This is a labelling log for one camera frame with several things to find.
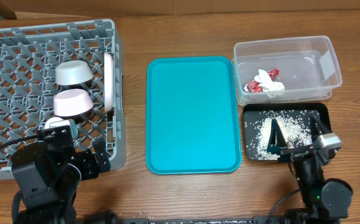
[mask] scattered rice grains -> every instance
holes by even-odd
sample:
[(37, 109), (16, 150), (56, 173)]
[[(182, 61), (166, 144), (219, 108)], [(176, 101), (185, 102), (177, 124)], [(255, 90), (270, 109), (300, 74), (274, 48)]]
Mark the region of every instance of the scattered rice grains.
[(261, 121), (257, 121), (254, 125), (258, 130), (258, 134), (247, 146), (248, 150), (256, 148), (256, 154), (254, 155), (258, 160), (277, 160), (278, 155), (273, 155), (267, 152), (268, 139), (272, 131), (272, 119), (277, 119), (278, 125), (281, 128), (281, 132), (285, 141), (290, 148), (298, 146), (310, 145), (311, 142), (311, 130), (310, 122), (307, 122), (307, 111), (301, 111), (297, 116), (289, 116), (284, 113), (286, 111), (265, 111), (267, 117)]

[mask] wooden table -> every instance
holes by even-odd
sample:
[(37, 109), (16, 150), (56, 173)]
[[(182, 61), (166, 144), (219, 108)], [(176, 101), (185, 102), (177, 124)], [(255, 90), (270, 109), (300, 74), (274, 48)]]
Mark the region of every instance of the wooden table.
[[(360, 11), (114, 17), (125, 41), (123, 105), (126, 115), (126, 165), (81, 182), (75, 201), (79, 217), (112, 209), (120, 217), (240, 218), (266, 215), (281, 197), (297, 188), (285, 164), (246, 159), (231, 174), (155, 175), (145, 163), (146, 69), (161, 57), (223, 55), (233, 57), (237, 42), (327, 35), (335, 48), (343, 85), (323, 101), (343, 147), (324, 167), (326, 178), (354, 188), (349, 219), (360, 223)], [(76, 19), (0, 21), (0, 27), (69, 22)], [(240, 123), (242, 107), (239, 106)], [(14, 180), (0, 181), (0, 223), (11, 223)], [(301, 207), (294, 196), (281, 207)]]

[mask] teal tray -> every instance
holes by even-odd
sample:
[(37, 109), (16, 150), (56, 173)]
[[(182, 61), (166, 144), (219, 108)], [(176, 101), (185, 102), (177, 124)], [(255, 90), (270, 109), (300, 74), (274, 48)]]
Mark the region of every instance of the teal tray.
[(161, 58), (147, 69), (146, 163), (156, 174), (235, 171), (242, 160), (232, 64)]

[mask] cable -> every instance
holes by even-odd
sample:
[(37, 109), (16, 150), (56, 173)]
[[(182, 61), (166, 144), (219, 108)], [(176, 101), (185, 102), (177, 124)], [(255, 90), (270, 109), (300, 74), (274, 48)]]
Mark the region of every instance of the cable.
[(296, 177), (296, 175), (293, 173), (293, 170), (292, 170), (292, 167), (291, 167), (291, 162), (288, 163), (288, 168), (290, 169), (291, 171), (291, 174)]
[(266, 224), (270, 224), (273, 213), (275, 211), (275, 209), (281, 204), (283, 203), (286, 199), (290, 198), (292, 195), (298, 193), (300, 191), (300, 189), (296, 189), (293, 192), (289, 193), (288, 195), (286, 195), (285, 197), (281, 198), (280, 200), (278, 200), (278, 202), (273, 206), (273, 208), (270, 210), (270, 213), (268, 214), (267, 220), (266, 220)]
[(30, 140), (30, 139), (35, 139), (35, 138), (37, 138), (37, 135), (35, 135), (35, 136), (28, 136), (28, 137), (24, 137), (24, 138), (20, 138), (20, 139), (15, 139), (15, 140), (6, 142), (6, 143), (0, 145), (0, 150), (1, 150), (1, 149), (4, 149), (5, 147), (10, 146), (10, 145), (12, 145), (12, 144), (19, 143), (19, 142), (26, 141), (26, 140)]

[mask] black tray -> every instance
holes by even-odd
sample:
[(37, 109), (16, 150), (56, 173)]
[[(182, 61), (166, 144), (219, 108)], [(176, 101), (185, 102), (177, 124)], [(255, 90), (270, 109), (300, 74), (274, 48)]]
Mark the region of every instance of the black tray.
[(262, 159), (257, 151), (256, 143), (258, 142), (257, 136), (259, 130), (255, 129), (255, 123), (263, 121), (267, 118), (268, 111), (282, 111), (284, 115), (296, 118), (303, 118), (303, 122), (308, 126), (308, 113), (314, 111), (320, 116), (320, 120), (331, 130), (331, 123), (329, 121), (328, 109), (322, 103), (270, 103), (270, 104), (251, 104), (246, 105), (243, 110), (244, 119), (244, 138), (246, 153), (251, 160), (274, 160)]

